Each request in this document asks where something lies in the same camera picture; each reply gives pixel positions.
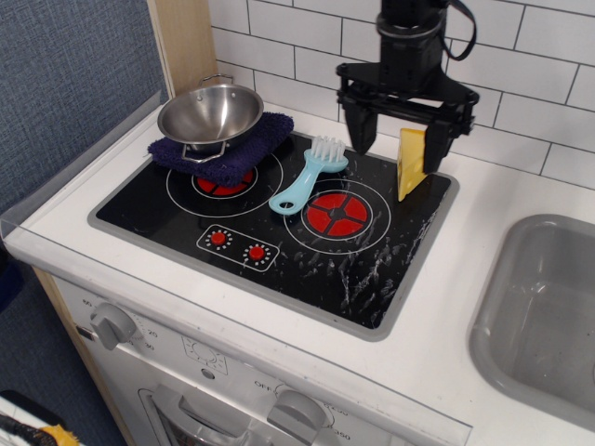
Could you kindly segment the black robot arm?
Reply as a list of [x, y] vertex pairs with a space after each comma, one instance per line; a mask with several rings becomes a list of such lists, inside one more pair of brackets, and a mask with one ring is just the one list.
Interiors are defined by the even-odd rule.
[[479, 94], [449, 78], [444, 57], [462, 60], [445, 42], [447, 9], [474, 18], [460, 1], [384, 1], [377, 16], [378, 62], [342, 63], [337, 101], [342, 106], [351, 146], [366, 153], [377, 135], [377, 117], [386, 115], [427, 127], [423, 169], [438, 170], [453, 141], [470, 133]]

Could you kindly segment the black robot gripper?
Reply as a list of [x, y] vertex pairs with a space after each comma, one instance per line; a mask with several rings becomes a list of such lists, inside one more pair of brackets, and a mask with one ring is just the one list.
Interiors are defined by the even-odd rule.
[[454, 55], [443, 27], [394, 27], [380, 35], [379, 62], [337, 66], [351, 146], [361, 155], [369, 151], [380, 114], [427, 125], [423, 171], [434, 173], [454, 139], [470, 133], [479, 95], [444, 73], [443, 56]]

